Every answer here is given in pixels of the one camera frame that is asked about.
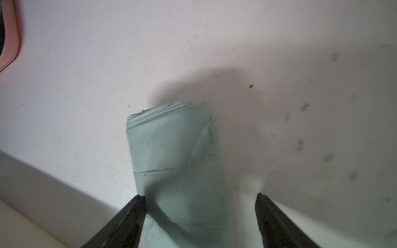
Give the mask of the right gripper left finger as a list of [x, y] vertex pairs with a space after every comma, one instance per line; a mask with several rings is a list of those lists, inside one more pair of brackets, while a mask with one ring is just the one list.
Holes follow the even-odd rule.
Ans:
[[82, 248], [137, 248], [146, 214], [145, 197], [136, 195]]

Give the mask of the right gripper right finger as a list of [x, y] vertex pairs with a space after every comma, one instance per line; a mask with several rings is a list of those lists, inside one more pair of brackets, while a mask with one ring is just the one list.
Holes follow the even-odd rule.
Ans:
[[258, 193], [255, 213], [265, 248], [319, 248], [265, 194]]

